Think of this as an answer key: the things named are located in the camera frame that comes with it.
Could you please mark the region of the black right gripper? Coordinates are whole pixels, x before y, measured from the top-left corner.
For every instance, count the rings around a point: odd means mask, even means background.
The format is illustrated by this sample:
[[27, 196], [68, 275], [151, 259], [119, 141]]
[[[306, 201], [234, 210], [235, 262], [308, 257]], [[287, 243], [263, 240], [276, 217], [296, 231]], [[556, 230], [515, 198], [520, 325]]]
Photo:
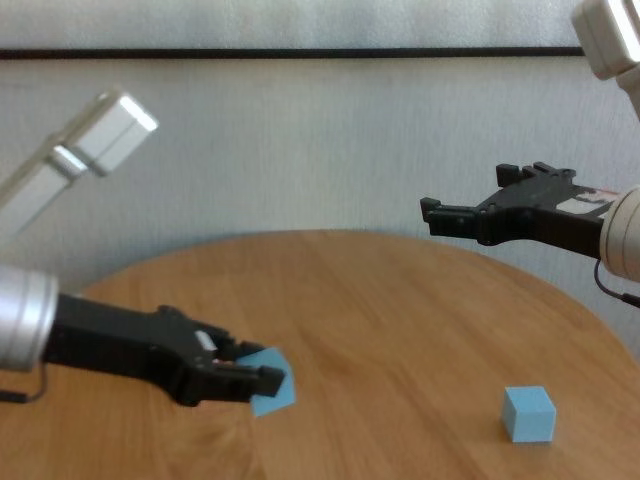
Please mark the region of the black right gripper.
[[432, 236], [476, 239], [485, 246], [532, 240], [598, 259], [604, 218], [618, 194], [575, 185], [576, 171], [543, 162], [496, 167], [499, 190], [475, 208], [420, 200]]

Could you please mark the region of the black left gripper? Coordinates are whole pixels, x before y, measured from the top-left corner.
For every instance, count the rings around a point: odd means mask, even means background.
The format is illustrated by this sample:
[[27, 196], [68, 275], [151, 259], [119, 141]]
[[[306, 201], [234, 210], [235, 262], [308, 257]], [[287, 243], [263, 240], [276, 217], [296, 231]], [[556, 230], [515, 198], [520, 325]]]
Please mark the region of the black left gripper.
[[61, 294], [46, 361], [143, 380], [183, 406], [197, 406], [201, 401], [248, 403], [254, 395], [275, 397], [283, 370], [214, 364], [234, 363], [265, 349], [219, 327], [199, 328], [173, 307], [139, 312]]

